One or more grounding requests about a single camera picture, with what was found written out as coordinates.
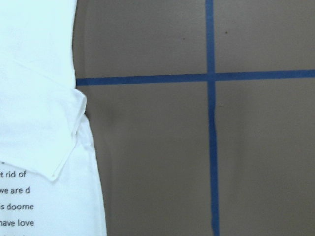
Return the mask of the white long-sleeve printed shirt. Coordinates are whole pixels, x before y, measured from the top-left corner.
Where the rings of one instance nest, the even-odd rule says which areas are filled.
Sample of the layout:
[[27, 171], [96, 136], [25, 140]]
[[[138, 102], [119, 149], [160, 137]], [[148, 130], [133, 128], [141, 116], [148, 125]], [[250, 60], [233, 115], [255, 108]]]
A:
[[74, 0], [0, 3], [0, 233], [104, 236], [103, 195], [72, 55]]

